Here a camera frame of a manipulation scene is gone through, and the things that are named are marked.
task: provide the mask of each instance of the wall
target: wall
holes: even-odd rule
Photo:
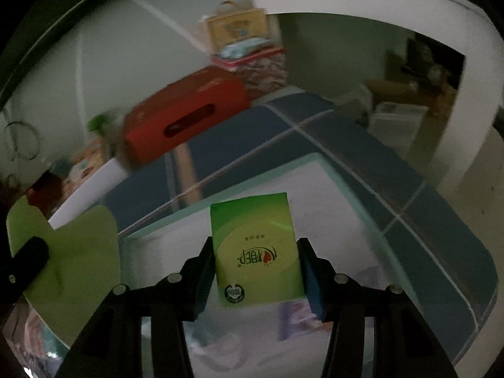
[[[287,49],[289,82],[328,98],[345,94],[365,79],[383,79],[386,53],[406,58],[412,31],[337,14],[278,15]]]
[[[11,98],[17,116],[40,131],[41,157],[74,153],[92,139],[85,125],[95,115],[128,110],[207,66],[208,54],[189,32],[222,1],[110,0],[85,17]],[[10,169],[0,163],[0,176]],[[40,161],[30,163],[23,168],[23,182],[32,182],[44,169]]]
[[[34,161],[11,160],[13,143],[11,138],[6,139],[6,136],[11,135],[12,131],[9,129],[9,132],[6,132],[6,127],[14,120],[19,120],[19,114],[14,111],[11,102],[7,102],[0,113],[0,181],[4,183],[9,175],[14,175],[13,178],[9,178],[11,185],[17,183],[18,180],[21,183],[27,183],[26,180],[34,181],[39,174],[34,176],[33,172],[43,172],[46,169],[46,162],[42,160],[42,157]],[[19,148],[25,152],[34,152],[37,147],[36,137],[24,127],[14,128],[13,131],[17,134]]]

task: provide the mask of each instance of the white wall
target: white wall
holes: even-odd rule
[[[74,153],[92,138],[86,122],[108,109],[128,110],[164,86],[207,66],[183,35],[224,0],[110,0],[85,17],[40,60],[12,96],[36,126],[43,154]],[[24,167],[30,183],[45,169]],[[6,168],[0,163],[0,176]]]
[[[366,79],[383,79],[387,51],[406,59],[414,32],[347,15],[278,15],[287,52],[289,83],[336,98]]]
[[[502,103],[503,41],[481,16],[469,16],[467,27],[469,43],[457,102],[446,127],[449,135],[442,137],[430,167],[433,175],[441,174],[438,191],[444,195],[462,181]]]

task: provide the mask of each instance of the clutter on shelf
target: clutter on shelf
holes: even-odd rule
[[[408,40],[406,64],[401,72],[409,78],[415,92],[425,97],[428,117],[448,121],[460,84],[464,56],[455,50],[416,35]]]
[[[440,88],[415,81],[407,84],[366,80],[334,102],[340,113],[405,157],[425,116],[448,120],[455,101],[454,91],[447,90],[446,94]]]
[[[285,52],[270,38],[267,16],[261,8],[241,9],[233,1],[220,7],[233,10],[207,17],[212,63],[238,75],[251,100],[287,85]]]
[[[62,183],[62,202],[105,164],[105,149],[105,141],[100,137],[72,158],[73,166]]]

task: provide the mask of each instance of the grout line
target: grout line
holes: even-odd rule
[[[312,115],[311,117],[309,118],[306,118],[304,120],[302,120],[301,122],[299,122],[296,126],[302,126],[302,125],[306,125],[307,123],[309,122],[313,122],[314,120],[317,120],[318,118],[321,118],[323,117],[324,115],[327,115],[327,114],[330,114],[330,113],[333,113],[336,109],[327,109],[326,111],[322,111],[322,112],[319,112],[315,115]]]
[[[84,100],[84,85],[82,77],[82,51],[84,46],[84,36],[82,27],[79,27],[77,33],[77,44],[75,52],[75,95],[77,98],[77,112],[81,122],[82,135],[84,137],[84,144],[90,140],[87,129],[87,115],[86,115],[86,102]]]
[[[422,180],[422,183],[420,183],[420,186],[418,187],[418,189],[415,190],[412,197],[410,197],[410,199],[406,202],[404,207],[400,210],[400,212],[390,221],[390,223],[385,227],[385,229],[383,229],[383,231],[381,232],[382,235],[385,236],[385,233],[387,233],[392,228],[392,226],[396,223],[396,221],[401,217],[402,213],[404,213],[406,211],[406,209],[410,207],[410,205],[414,202],[414,200],[418,197],[418,195],[424,189],[425,184],[426,184],[426,182],[424,179],[424,180]]]
[[[271,108],[267,105],[263,105],[264,107],[268,108],[269,110],[271,110]],[[323,111],[323,112],[319,112],[318,114],[316,115],[312,115],[311,117],[309,118],[306,118],[304,120],[302,120],[300,123],[303,124],[303,123],[306,123],[308,120],[313,120],[317,117],[320,117],[322,115],[325,115],[326,113],[328,113],[327,111]],[[119,236],[122,236],[124,235],[126,232],[128,232],[130,229],[133,229],[138,223],[142,222],[143,220],[146,220],[148,218],[150,218],[152,215],[154,215],[155,213],[159,212],[160,210],[163,210],[166,206],[170,205],[171,203],[177,201],[179,198],[182,198],[184,197],[186,194],[188,194],[189,192],[192,192],[194,189],[196,189],[197,187],[199,187],[200,185],[202,184],[205,184],[207,183],[209,180],[213,179],[215,176],[218,176],[220,175],[222,172],[226,171],[227,169],[237,165],[238,163],[240,163],[241,161],[247,159],[248,157],[256,154],[258,151],[268,147],[270,144],[273,144],[274,142],[276,142],[278,139],[281,139],[282,137],[284,136],[287,136],[288,134],[291,134],[292,132],[295,132],[295,128],[294,127],[291,127],[281,133],[279,133],[278,135],[275,135],[273,136],[271,139],[268,139],[266,142],[263,142],[262,144],[260,144],[259,146],[257,146],[256,148],[252,149],[251,151],[248,151],[246,154],[244,155],[241,155],[238,159],[235,159],[233,160],[232,162],[228,163],[227,165],[223,166],[222,168],[216,170],[215,172],[213,172],[212,174],[208,175],[206,178],[200,180],[198,183],[195,183],[193,186],[189,187],[188,189],[184,190],[184,192],[180,193],[179,195],[177,195],[176,197],[168,200],[168,202],[165,202],[163,203],[162,205],[158,206],[157,208],[155,208],[152,212],[146,214],[145,216],[143,216],[142,218],[138,219],[136,222],[130,224],[127,228],[125,228],[124,230],[120,231],[119,232]]]
[[[360,184],[362,184],[366,188],[366,190],[368,190],[368,192],[371,192],[375,197],[377,197],[378,200],[381,202],[381,204],[383,204],[383,206],[385,208],[387,208],[390,212],[392,212],[396,216],[396,219],[405,227],[405,229],[407,229],[412,234],[412,236],[416,239],[416,241],[422,246],[422,248],[425,250],[425,252],[430,256],[430,258],[432,259],[432,261],[434,261],[434,263],[436,264],[436,266],[441,270],[441,272],[443,273],[443,275],[448,279],[448,281],[453,286],[453,288],[457,291],[457,293],[460,295],[460,297],[462,298],[462,300],[464,300],[465,304],[467,305],[467,307],[468,307],[468,309],[469,309],[469,311],[470,311],[470,313],[472,315],[472,318],[473,318],[474,325],[475,325],[476,329],[479,329],[479,324],[478,324],[478,320],[476,319],[476,314],[474,313],[474,310],[473,310],[473,308],[471,306],[471,303],[469,302],[469,300],[467,299],[467,297],[465,297],[464,293],[462,293],[462,291],[458,288],[457,284],[452,280],[452,278],[450,277],[450,275],[448,274],[448,272],[444,269],[444,267],[438,261],[438,259],[436,258],[436,256],[433,254],[433,252],[429,250],[429,248],[425,245],[425,243],[423,242],[423,240],[400,217],[400,215],[398,215],[396,212],[394,212],[394,210],[388,205],[387,202],[385,202],[381,197],[379,197],[379,195],[374,190],[372,190],[372,188],[367,183],[365,183],[364,180],[359,175],[357,175],[350,167],[348,167],[346,164],[344,164],[342,161],[340,161],[332,152],[330,152],[328,149],[326,149],[322,144],[320,144],[317,140],[315,140],[307,132],[305,132],[304,130],[300,129],[296,125],[294,125],[294,123],[288,117],[286,117],[283,113],[281,113],[280,111],[276,110],[275,108],[272,108],[269,105],[265,105],[265,106],[269,110],[271,110],[272,112],[274,112],[276,115],[278,115],[279,117],[281,117],[285,122],[289,123],[290,125],[293,125],[294,129],[297,132],[299,132],[304,137],[306,137],[309,141],[311,141],[314,145],[316,145],[319,149],[321,149],[326,155],[328,155],[332,160],[334,160],[343,169],[345,169],[348,173],[350,173],[356,180],[359,181]],[[422,189],[423,189],[423,187],[422,187],[422,185],[420,185],[420,187],[419,187],[419,189],[417,189],[417,191],[422,190]]]
[[[160,20],[160,22],[172,28],[172,30],[174,30],[175,32],[177,32],[177,34],[185,38],[197,50],[205,54],[208,54],[208,50],[203,43],[198,41],[193,35],[191,35],[189,31],[187,31],[184,27],[182,27],[178,22],[168,17],[164,12],[160,11],[146,0],[130,0],[130,1],[132,1],[136,5],[139,5],[148,13],[150,13],[158,20]]]
[[[443,273],[443,275],[447,278],[447,280],[450,282],[450,284],[453,286],[453,288],[457,291],[457,293],[460,295],[460,297],[464,300],[465,304],[467,305],[467,307],[469,308],[469,311],[471,312],[471,315],[472,315],[472,318],[474,320],[474,325],[476,327],[476,329],[479,329],[479,324],[478,324],[478,320],[476,318],[476,314],[471,306],[471,303],[469,302],[469,300],[465,297],[464,293],[462,293],[462,291],[460,291],[460,289],[458,288],[457,284],[455,283],[455,281],[453,281],[453,279],[450,277],[450,275],[448,274],[448,272],[444,269],[444,267],[441,265],[441,263],[438,261],[438,258],[434,255],[434,253],[432,251],[430,251],[430,249],[425,245],[425,243],[423,242],[422,238],[419,237],[415,231],[402,219],[402,218],[398,218],[397,219],[399,221],[399,223],[401,223],[404,228],[409,231],[411,233],[411,235],[415,238],[415,240],[418,242],[418,244],[420,244],[423,249],[425,250],[425,252],[430,256],[430,258],[432,259],[432,261],[434,261],[434,263],[436,264],[436,266],[441,270],[441,272]]]
[[[308,139],[312,144],[318,147],[321,151],[323,151],[327,156],[329,156],[332,160],[334,160],[338,165],[340,165],[349,175],[351,175],[355,180],[357,180],[369,193],[374,195],[380,203],[393,215],[397,215],[397,213],[392,209],[392,207],[378,194],[375,190],[369,186],[359,175],[357,175],[346,163],[341,161],[338,157],[336,157],[331,151],[329,151],[325,146],[323,146],[320,142],[315,140],[311,135],[301,129],[300,125],[303,125],[305,121],[300,122],[299,124],[295,124],[292,120],[286,117],[282,112],[278,111],[276,108],[271,107],[270,105],[265,105],[269,110],[271,110],[278,117],[282,118],[284,122],[291,125],[299,134],[303,135],[306,139]]]

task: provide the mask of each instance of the red box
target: red box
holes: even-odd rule
[[[133,161],[146,164],[250,106],[240,78],[210,66],[136,105],[124,120]]]
[[[287,86],[283,47],[265,48],[240,59],[212,55],[213,64],[238,75],[251,100]]]

